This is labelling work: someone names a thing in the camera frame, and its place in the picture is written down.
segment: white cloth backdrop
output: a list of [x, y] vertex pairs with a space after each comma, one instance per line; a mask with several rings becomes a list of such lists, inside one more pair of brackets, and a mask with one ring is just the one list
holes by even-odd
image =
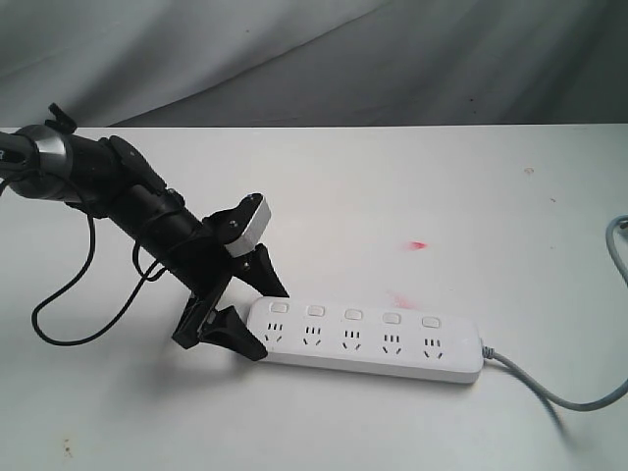
[[0, 126], [628, 122], [625, 0], [0, 0]]

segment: power socket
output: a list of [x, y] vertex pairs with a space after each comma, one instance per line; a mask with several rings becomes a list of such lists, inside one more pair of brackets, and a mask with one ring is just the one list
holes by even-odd
[[474, 383], [484, 364], [475, 324], [455, 316], [262, 297], [247, 327], [273, 363], [451, 383]]

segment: pink mark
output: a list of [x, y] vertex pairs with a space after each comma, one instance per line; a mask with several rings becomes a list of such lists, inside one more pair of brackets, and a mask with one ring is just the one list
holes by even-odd
[[398, 307], [401, 309], [418, 309], [418, 306], [404, 295], [390, 290], [388, 291], [388, 294], [392, 298], [392, 303], [394, 307]]
[[407, 243], [408, 250], [421, 250], [422, 248], [426, 248], [427, 246], [428, 246], [427, 243], [418, 242], [418, 241], [411, 241]]

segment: gray power cord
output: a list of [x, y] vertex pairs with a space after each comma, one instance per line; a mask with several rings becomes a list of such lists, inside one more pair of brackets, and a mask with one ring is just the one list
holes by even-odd
[[[617, 252], [617, 246], [615, 245], [614, 233], [617, 227], [623, 227], [626, 223], [628, 223], [628, 215], [626, 216], [618, 216], [613, 219], [608, 226], [606, 226], [606, 248], [608, 249], [608, 254], [610, 255], [611, 260], [617, 267], [621, 278], [623, 278], [626, 285], [628, 285], [628, 268], [624, 264], [623, 260], [619, 256]], [[578, 412], [591, 412], [593, 410], [600, 410], [608, 405], [613, 404], [616, 400], [619, 400], [621, 397], [628, 393], [628, 380], [626, 380], [619, 388], [615, 391], [605, 395], [603, 398], [594, 400], [593, 402], [585, 402], [585, 403], [577, 403], [570, 402], [568, 400], [563, 399], [562, 397], [558, 397], [553, 392], [548, 391], [545, 387], [541, 386], [537, 380], [532, 378], [528, 373], [526, 373], [520, 366], [514, 363], [512, 360], [503, 356], [500, 353], [497, 353], [493, 348], [489, 346], [482, 347], [482, 354], [487, 360], [496, 360], [507, 368], [509, 368], [515, 376], [521, 380], [525, 385], [530, 388], [536, 394], [550, 400], [556, 405], [560, 407], [564, 407], [565, 409], [576, 410]]]

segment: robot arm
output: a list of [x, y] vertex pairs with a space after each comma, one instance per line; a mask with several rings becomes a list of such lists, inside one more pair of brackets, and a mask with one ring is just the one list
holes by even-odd
[[50, 110], [56, 121], [0, 132], [2, 189], [8, 185], [26, 198], [63, 201], [92, 218], [109, 218], [136, 249], [161, 262], [191, 290], [173, 333], [182, 347], [203, 341], [253, 360], [265, 357], [265, 347], [232, 306], [215, 310], [233, 276], [264, 295], [288, 296], [258, 243], [270, 220], [264, 196], [249, 194], [236, 208], [199, 221], [128, 142], [73, 135], [74, 122], [55, 105]]

